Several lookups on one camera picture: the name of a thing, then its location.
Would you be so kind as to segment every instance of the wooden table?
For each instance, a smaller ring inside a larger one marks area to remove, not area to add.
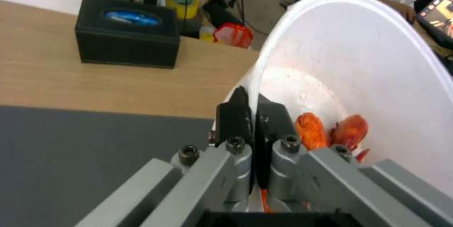
[[[82,64],[76,16],[0,1],[0,105],[215,118],[258,52],[181,37],[175,69]]]

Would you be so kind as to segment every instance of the person's hand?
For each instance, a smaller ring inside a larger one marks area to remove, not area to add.
[[[414,23],[417,13],[412,7],[393,0],[387,1],[387,4],[390,5],[390,7],[392,7],[396,11],[398,11],[403,16],[403,18],[409,21],[409,23],[411,24]]]

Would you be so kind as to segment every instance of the yellow tape roll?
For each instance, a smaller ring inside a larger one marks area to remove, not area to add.
[[[197,15],[200,0],[187,0],[186,19],[191,19]],[[184,19],[186,0],[167,0],[167,6],[176,8],[178,18]]]

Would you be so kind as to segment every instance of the red plastic bag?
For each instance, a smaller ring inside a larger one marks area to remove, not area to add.
[[[240,24],[225,23],[214,32],[215,42],[248,48],[253,40],[252,32]]]

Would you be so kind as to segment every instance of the black cable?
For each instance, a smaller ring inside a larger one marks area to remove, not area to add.
[[[241,0],[241,19],[242,19],[242,23],[245,24],[246,23],[246,13],[245,13],[245,6],[244,6],[244,0]]]
[[[256,29],[256,27],[252,26],[252,24],[250,24],[249,22],[246,21],[246,14],[245,14],[245,11],[244,11],[245,10],[245,8],[244,8],[244,0],[241,0],[241,5],[239,5],[238,0],[236,0],[236,5],[237,5],[237,9],[238,9],[238,11],[240,13],[240,16],[241,16],[241,19],[242,19],[242,23],[244,25],[248,24],[257,33],[264,34],[264,35],[269,35],[269,33],[266,33],[266,32],[263,32],[261,30]]]
[[[260,31],[260,30],[256,29],[254,26],[252,26],[252,24],[250,24],[247,21],[246,21],[246,24],[248,24],[250,27],[252,27],[252,29],[254,29],[257,33],[264,34],[264,35],[269,35],[269,33],[266,33],[266,32],[263,32],[263,31]]]
[[[185,2],[185,6],[184,6],[184,20],[183,20],[183,31],[182,31],[182,33],[184,33],[184,31],[186,30],[186,18],[187,18],[187,0],[185,0],[184,2]]]

